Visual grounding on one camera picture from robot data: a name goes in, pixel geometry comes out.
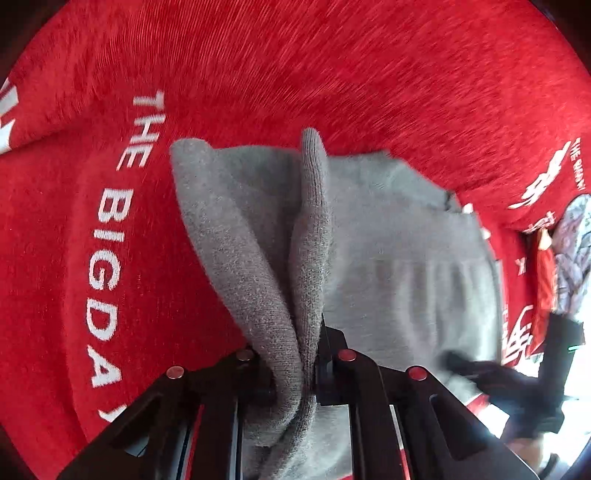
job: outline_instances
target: gray fabric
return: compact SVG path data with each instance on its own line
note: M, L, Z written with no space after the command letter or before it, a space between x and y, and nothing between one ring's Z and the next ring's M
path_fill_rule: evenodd
M347 409L317 408L311 392L322 312L352 348L423 364L463 401L474 391L439 353L500 359L499 281L478 220L401 160L327 157L312 129L301 154L200 140L171 154L193 246L277 384L277 405L248 419L247 478L351 472Z
M576 197L552 236L556 255L556 312L576 319L589 289L591 272L591 195Z

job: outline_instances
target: folded cloth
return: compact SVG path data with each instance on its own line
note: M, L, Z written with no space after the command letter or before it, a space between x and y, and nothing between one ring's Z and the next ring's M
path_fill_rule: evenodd
M567 207L552 237L558 276L557 313L576 318L589 289L591 272L591 195Z
M347 409L312 392L323 313L352 348L424 365L463 401L475 392L440 352L500 361L499 279L478 219L403 161L328 157L313 129L301 153L181 140L171 156L193 246L277 386L274 408L250 412L246 478L351 472Z

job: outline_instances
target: red blanket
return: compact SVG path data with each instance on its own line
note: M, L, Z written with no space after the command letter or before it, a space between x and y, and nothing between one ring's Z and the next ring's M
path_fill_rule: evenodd
M526 0L70 1L0 93L0 423L41 480L167 367L243 343L171 142L294 147L307 126L458 190L494 241L587 190L591 82Z

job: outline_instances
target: screw head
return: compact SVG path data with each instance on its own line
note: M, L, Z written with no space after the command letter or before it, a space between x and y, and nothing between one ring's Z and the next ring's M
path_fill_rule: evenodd
M178 365L170 367L166 370L166 376L176 380L177 378L181 378L184 375L184 368Z
M241 362L249 362L255 358L255 352L249 348L243 348L242 350L238 350L236 352L236 358L238 358Z
M408 376L420 382L428 377L428 373L423 367L411 367L408 369Z
M352 362L357 358L357 352L355 350L351 350L350 348L343 348L339 350L339 360L343 362Z

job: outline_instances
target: patterned fabric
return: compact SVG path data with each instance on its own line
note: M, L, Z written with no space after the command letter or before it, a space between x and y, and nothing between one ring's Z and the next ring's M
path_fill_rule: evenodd
M558 274L558 313L577 317L589 289L591 268L591 195L576 197L552 239Z

